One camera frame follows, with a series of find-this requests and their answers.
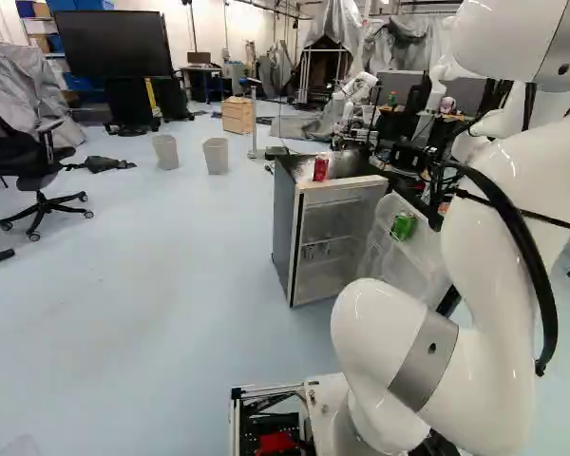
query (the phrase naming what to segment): blue bin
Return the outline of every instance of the blue bin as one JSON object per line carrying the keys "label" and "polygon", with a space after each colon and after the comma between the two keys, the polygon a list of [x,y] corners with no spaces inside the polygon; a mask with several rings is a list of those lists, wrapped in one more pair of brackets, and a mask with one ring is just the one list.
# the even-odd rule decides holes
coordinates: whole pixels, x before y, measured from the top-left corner
{"label": "blue bin", "polygon": [[114,4],[107,0],[76,0],[78,10],[114,10]]}
{"label": "blue bin", "polygon": [[68,71],[64,72],[64,79],[66,80],[67,88],[75,92],[97,90],[90,79],[81,76],[74,76]]}
{"label": "blue bin", "polygon": [[76,10],[75,0],[47,0],[50,12]]}
{"label": "blue bin", "polygon": [[17,5],[17,12],[19,13],[19,17],[36,16],[36,13],[34,12],[34,2],[29,0],[17,0],[15,4]]}
{"label": "blue bin", "polygon": [[59,33],[51,33],[47,36],[48,45],[51,52],[64,52],[64,43],[61,41]]}

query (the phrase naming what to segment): green can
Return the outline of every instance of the green can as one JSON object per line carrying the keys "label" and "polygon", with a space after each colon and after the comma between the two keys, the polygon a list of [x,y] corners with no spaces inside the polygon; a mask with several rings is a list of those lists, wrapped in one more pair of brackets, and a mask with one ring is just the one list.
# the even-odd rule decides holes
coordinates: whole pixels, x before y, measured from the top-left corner
{"label": "green can", "polygon": [[404,242],[409,240],[416,228],[416,217],[409,212],[400,212],[395,216],[390,227],[390,237]]}

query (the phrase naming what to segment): chair base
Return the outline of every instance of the chair base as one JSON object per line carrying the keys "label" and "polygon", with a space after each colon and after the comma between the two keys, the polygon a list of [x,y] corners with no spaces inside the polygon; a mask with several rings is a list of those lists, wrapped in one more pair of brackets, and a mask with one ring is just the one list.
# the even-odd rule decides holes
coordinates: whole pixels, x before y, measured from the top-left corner
{"label": "chair base", "polygon": [[29,240],[36,241],[40,239],[40,233],[36,231],[36,228],[38,228],[38,225],[40,225],[45,215],[50,214],[53,211],[83,214],[86,219],[92,219],[94,214],[91,211],[83,208],[69,207],[62,204],[64,202],[74,200],[85,202],[88,200],[88,195],[86,192],[78,192],[74,195],[68,195],[66,197],[48,199],[40,190],[37,190],[36,204],[30,206],[28,209],[21,211],[19,214],[15,214],[12,217],[2,218],[0,220],[0,228],[2,228],[4,231],[10,231],[10,229],[12,229],[12,223],[14,221],[23,219],[32,214],[36,214],[34,221],[26,231]]}

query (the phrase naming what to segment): table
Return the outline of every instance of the table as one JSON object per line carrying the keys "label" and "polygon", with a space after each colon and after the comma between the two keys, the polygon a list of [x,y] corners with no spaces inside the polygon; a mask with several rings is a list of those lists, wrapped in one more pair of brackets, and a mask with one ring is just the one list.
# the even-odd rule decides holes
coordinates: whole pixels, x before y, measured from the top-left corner
{"label": "table", "polygon": [[202,73],[202,88],[205,92],[205,102],[209,105],[211,103],[210,94],[214,89],[209,88],[209,79],[213,73],[219,73],[219,92],[221,93],[221,99],[224,99],[224,80],[221,68],[212,68],[205,66],[182,66],[180,68],[181,73],[184,72],[192,73],[194,71]]}

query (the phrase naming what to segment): red can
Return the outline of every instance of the red can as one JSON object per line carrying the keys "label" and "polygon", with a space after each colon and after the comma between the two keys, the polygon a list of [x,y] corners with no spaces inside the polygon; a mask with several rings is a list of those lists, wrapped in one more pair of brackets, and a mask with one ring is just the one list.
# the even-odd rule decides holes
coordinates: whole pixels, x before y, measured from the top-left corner
{"label": "red can", "polygon": [[322,182],[327,178],[327,167],[329,164],[329,159],[321,159],[320,157],[314,159],[313,181]]}

